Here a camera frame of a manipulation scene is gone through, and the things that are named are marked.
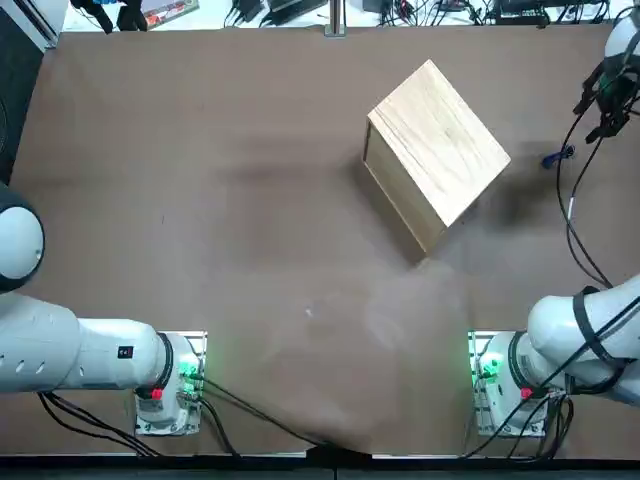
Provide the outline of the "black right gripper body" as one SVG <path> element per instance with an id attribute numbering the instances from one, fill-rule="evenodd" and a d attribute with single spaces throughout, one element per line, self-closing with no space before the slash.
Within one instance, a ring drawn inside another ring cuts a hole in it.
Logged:
<path id="1" fill-rule="evenodd" d="M 630 114 L 639 96 L 639 56 L 616 54 L 602 61 L 597 104 L 603 116 Z"/>

